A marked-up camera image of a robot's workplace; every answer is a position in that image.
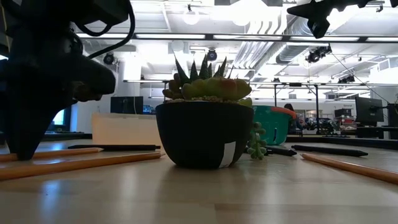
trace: pencil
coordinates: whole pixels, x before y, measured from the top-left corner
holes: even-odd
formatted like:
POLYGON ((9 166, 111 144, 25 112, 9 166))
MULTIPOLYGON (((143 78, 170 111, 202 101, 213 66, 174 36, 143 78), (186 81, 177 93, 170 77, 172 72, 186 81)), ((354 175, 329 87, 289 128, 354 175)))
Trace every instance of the pencil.
POLYGON ((356 174, 365 175, 367 177, 372 177, 372 178, 375 178, 378 180, 383 180, 383 181, 390 182, 393 184, 398 184, 398 173, 396 173, 396 172, 377 169, 377 168, 373 168, 373 167, 361 166, 361 165, 352 164, 349 162, 337 161, 334 159, 324 158, 324 157, 316 156, 313 154, 303 153, 301 156, 304 159, 307 159, 309 161, 318 162, 323 165, 339 168, 342 170, 347 170, 347 171, 350 171, 350 172, 353 172, 356 174))
MULTIPOLYGON (((50 151, 50 152, 36 152, 33 155, 33 159, 43 159, 43 158, 54 158, 60 156, 75 156, 89 153, 97 153, 101 152, 103 149, 97 147, 91 147, 87 149, 67 149, 67 150, 58 150, 58 151, 50 151)), ((0 162, 11 162, 17 161, 17 154, 4 154, 0 155, 0 162)))
POLYGON ((71 170, 86 169, 91 167, 108 166, 127 162, 137 162, 149 159, 158 159, 162 156, 160 152, 147 154, 135 154, 128 156, 108 157, 101 159, 87 159, 79 161, 65 161, 54 164, 35 164, 29 166, 10 167, 0 169, 0 180, 31 177, 35 175, 51 174, 54 172, 66 172, 71 170))

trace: white label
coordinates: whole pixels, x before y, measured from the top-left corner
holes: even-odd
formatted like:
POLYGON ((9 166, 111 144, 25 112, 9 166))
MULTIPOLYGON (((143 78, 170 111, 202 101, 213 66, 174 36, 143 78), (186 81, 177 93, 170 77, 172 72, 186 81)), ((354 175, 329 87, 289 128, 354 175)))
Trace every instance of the white label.
POLYGON ((228 167, 234 159, 236 142, 226 143, 224 145, 224 156, 219 168, 228 167))

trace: teal bin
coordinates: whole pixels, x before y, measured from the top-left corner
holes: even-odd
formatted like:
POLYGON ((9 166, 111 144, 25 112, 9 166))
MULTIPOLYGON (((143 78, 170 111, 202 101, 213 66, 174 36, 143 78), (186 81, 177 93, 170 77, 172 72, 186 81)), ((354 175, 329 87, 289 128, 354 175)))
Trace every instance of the teal bin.
POLYGON ((254 122, 260 122, 266 134, 261 136, 268 146, 278 146, 286 141, 289 121, 296 113, 276 106, 253 106, 254 122))

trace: table surface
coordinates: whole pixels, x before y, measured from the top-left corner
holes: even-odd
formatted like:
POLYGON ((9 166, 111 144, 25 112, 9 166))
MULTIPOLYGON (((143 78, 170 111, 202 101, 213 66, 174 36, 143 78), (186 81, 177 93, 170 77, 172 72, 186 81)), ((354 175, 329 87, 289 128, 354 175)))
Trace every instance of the table surface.
MULTIPOLYGON (((42 143, 38 151, 89 143, 42 143)), ((398 172, 398 151, 306 145, 359 149, 369 155, 325 156, 398 172)), ((299 155, 254 161, 244 154, 235 166, 220 170, 178 168, 164 156, 0 182, 0 223, 7 224, 386 224, 397 220, 398 186, 305 161, 299 155)))

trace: ceiling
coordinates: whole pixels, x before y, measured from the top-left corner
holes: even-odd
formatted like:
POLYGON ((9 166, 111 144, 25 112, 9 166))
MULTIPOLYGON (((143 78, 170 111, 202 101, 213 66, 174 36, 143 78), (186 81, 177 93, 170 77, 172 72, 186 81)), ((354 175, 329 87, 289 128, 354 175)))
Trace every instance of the ceiling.
MULTIPOLYGON (((214 1, 132 1, 136 14, 136 33, 184 33, 184 34, 292 34, 300 19, 286 15, 283 7, 267 7, 261 0, 240 0, 230 6, 215 6, 214 1), (198 15, 187 15, 187 4, 198 15)), ((331 35, 397 35, 398 8, 387 5, 384 10, 376 12, 379 6, 363 9, 347 8, 340 14, 332 12, 329 21, 331 35)), ((104 24, 96 22, 88 26, 93 31, 100 31, 104 24)), ((128 33, 129 22, 114 26, 112 33, 128 33)), ((87 52, 94 52, 119 40, 86 39, 83 40, 87 52)), ((175 59, 168 40, 131 40, 115 55, 120 59, 129 54, 137 54, 141 59, 141 73, 145 79, 166 80, 175 72, 175 59)), ((301 51, 287 64, 275 63, 285 44, 272 42, 241 41, 196 41, 184 40, 185 54, 179 58, 180 63, 188 68, 196 61, 197 69, 208 49, 216 49, 218 58, 212 63, 213 70, 228 58, 232 77, 248 80, 271 82, 278 77, 282 82, 332 82, 339 77, 349 75, 347 68, 361 77, 363 82, 369 80, 370 69, 379 62, 396 57, 398 44, 331 44, 333 54, 327 55, 317 63, 308 66, 305 56, 315 46, 302 47, 301 51)))

